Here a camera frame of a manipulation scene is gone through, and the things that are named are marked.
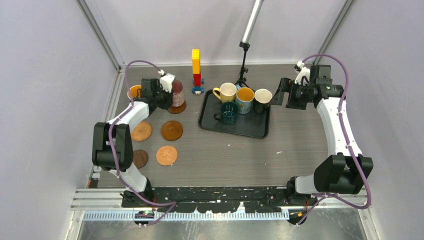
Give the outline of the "pink ghost mug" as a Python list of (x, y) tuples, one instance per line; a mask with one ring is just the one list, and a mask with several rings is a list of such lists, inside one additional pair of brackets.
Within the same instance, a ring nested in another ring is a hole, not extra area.
[(185, 102), (185, 95), (183, 92), (183, 84), (175, 79), (172, 82), (173, 96), (172, 96), (172, 107), (179, 107)]

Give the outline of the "floral white mug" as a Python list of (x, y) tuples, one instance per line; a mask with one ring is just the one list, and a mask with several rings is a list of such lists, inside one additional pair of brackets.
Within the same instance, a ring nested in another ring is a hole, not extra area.
[(142, 96), (142, 86), (134, 85), (129, 88), (127, 92), (127, 97), (131, 100), (134, 98), (140, 98)]

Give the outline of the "rattan coaster front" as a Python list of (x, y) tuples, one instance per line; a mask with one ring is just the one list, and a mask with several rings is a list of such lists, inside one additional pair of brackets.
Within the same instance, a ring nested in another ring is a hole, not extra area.
[(134, 141), (141, 142), (147, 140), (152, 134), (152, 127), (148, 122), (141, 121), (131, 132)]

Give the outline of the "rattan coaster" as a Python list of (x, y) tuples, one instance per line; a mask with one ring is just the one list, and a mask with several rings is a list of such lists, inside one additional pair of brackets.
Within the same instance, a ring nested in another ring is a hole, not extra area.
[(141, 142), (147, 140), (152, 134), (152, 127), (148, 122), (141, 121), (131, 132), (134, 141)]
[(156, 152), (156, 160), (162, 166), (170, 166), (178, 159), (178, 151), (174, 146), (165, 145)]

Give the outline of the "cream yellow mug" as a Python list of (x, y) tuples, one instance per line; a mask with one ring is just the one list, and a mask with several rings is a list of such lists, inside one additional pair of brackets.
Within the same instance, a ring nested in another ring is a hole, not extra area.
[(235, 84), (226, 82), (220, 87), (215, 87), (212, 93), (222, 102), (234, 102), (236, 99), (237, 87)]

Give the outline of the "dark green mug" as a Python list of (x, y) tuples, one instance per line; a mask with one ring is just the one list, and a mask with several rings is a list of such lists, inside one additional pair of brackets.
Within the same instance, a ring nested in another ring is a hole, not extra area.
[(225, 125), (233, 125), (236, 123), (239, 114), (239, 107), (235, 102), (224, 102), (219, 112), (213, 115), (214, 119)]

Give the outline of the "dark brown wooden coaster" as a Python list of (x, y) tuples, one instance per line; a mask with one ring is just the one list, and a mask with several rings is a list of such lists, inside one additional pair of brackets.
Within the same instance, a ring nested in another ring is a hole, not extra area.
[(144, 167), (147, 164), (148, 160), (149, 155), (146, 151), (139, 149), (133, 152), (132, 162), (134, 163), (137, 169)]

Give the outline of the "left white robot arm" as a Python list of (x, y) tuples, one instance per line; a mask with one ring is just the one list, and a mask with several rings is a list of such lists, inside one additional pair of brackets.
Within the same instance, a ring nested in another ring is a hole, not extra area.
[(143, 78), (138, 96), (117, 117), (98, 122), (93, 128), (92, 163), (117, 177), (141, 207), (153, 202), (150, 180), (142, 175), (133, 162), (131, 133), (156, 108), (169, 109), (173, 105), (175, 76), (168, 73), (161, 78)]

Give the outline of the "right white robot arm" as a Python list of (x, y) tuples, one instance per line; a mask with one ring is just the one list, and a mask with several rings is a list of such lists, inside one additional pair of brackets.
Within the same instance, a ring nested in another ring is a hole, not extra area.
[(288, 93), (286, 108), (305, 110), (312, 103), (324, 126), (328, 157), (312, 175), (294, 176), (287, 182), (287, 202), (299, 205), (306, 195), (318, 193), (358, 194), (364, 186), (362, 177), (370, 175), (374, 164), (355, 142), (343, 86), (333, 84), (330, 65), (306, 67), (300, 62), (294, 69), (296, 78), (283, 77), (271, 103), (281, 105), (284, 93)]

